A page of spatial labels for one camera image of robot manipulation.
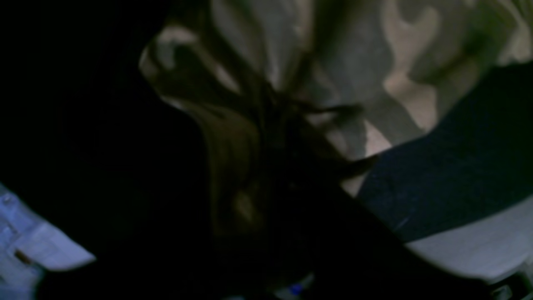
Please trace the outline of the camouflage t-shirt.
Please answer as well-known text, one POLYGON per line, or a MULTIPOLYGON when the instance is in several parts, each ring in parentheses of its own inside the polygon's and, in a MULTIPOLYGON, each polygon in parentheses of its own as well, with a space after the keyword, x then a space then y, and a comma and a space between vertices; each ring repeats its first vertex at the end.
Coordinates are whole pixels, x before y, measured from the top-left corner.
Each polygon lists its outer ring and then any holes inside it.
POLYGON ((532 61, 531 0, 174 0, 139 71, 205 138, 216 234, 253 232, 263 159, 303 133, 346 167, 426 135, 496 67, 532 61))

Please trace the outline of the black table cloth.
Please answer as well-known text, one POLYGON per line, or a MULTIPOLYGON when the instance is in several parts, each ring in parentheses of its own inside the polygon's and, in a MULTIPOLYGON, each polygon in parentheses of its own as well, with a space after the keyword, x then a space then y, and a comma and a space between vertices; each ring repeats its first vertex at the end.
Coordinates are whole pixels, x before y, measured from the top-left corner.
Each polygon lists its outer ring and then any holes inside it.
POLYGON ((139 70, 173 0, 2 0, 2 300, 493 300, 405 244, 532 193, 532 62, 346 167, 263 159, 253 232, 219 235, 198 124, 139 70))

